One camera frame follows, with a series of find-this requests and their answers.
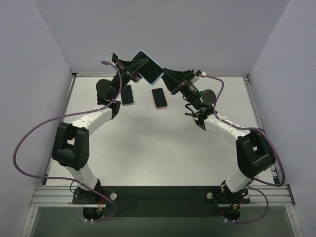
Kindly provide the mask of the light blue phone case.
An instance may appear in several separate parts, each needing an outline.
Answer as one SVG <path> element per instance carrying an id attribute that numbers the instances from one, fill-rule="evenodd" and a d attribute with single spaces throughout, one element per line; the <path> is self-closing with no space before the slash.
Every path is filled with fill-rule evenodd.
<path id="1" fill-rule="evenodd" d="M 140 76 L 148 84 L 154 85 L 163 76 L 163 67 L 142 50 L 136 53 L 132 61 L 140 59 L 148 59 L 147 64 L 140 69 Z"/>

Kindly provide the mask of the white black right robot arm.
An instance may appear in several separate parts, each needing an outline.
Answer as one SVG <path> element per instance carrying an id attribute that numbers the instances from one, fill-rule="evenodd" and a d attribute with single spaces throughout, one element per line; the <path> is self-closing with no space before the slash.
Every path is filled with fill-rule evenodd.
<path id="1" fill-rule="evenodd" d="M 197 126 L 205 131 L 219 135 L 237 150 L 237 169 L 221 184 L 222 196 L 234 197 L 256 176 L 270 168 L 276 162 L 273 148 L 264 131 L 259 128 L 244 128 L 221 117 L 216 112 L 219 94 L 211 89 L 198 90 L 193 83 L 195 77 L 205 78 L 201 71 L 163 70 L 162 79 L 172 95 L 180 92 L 187 102 L 189 110 Z"/>

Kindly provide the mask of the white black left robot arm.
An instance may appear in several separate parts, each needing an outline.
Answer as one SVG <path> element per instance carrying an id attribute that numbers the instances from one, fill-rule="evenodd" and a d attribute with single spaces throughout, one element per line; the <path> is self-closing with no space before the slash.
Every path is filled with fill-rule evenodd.
<path id="1" fill-rule="evenodd" d="M 52 158 L 71 173 L 75 182 L 84 190 L 84 198 L 90 203 L 100 200 L 101 190 L 97 188 L 99 180 L 88 165 L 89 137 L 117 116 L 121 106 L 118 96 L 130 81 L 140 80 L 140 70 L 148 60 L 111 59 L 101 63 L 113 66 L 116 75 L 112 80 L 100 79 L 96 83 L 97 105 L 91 112 L 85 112 L 81 118 L 71 123 L 58 125 L 52 149 Z"/>

